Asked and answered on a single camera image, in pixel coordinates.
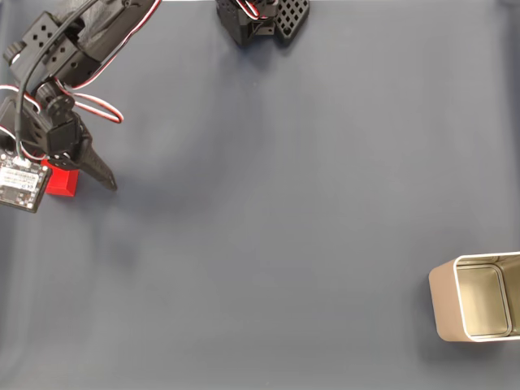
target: perforated black bracket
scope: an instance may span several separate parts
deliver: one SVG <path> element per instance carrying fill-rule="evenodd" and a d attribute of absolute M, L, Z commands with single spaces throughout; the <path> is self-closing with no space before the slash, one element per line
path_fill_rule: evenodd
<path fill-rule="evenodd" d="M 25 33 L 22 42 L 16 42 L 7 48 L 4 59 L 9 63 L 13 76 L 20 81 L 33 63 L 44 44 L 58 29 L 51 14 L 44 12 Z M 101 66 L 98 61 L 90 58 L 80 50 L 74 37 L 64 35 L 51 47 L 48 54 L 41 61 L 41 79 L 57 77 L 67 85 L 79 85 Z"/>
<path fill-rule="evenodd" d="M 249 45 L 257 36 L 276 35 L 289 45 L 309 14 L 309 0 L 251 0 L 260 15 L 250 19 L 235 0 L 216 0 L 220 22 L 239 46 Z"/>
<path fill-rule="evenodd" d="M 275 18 L 276 36 L 289 45 L 309 16 L 309 0 L 279 0 Z"/>

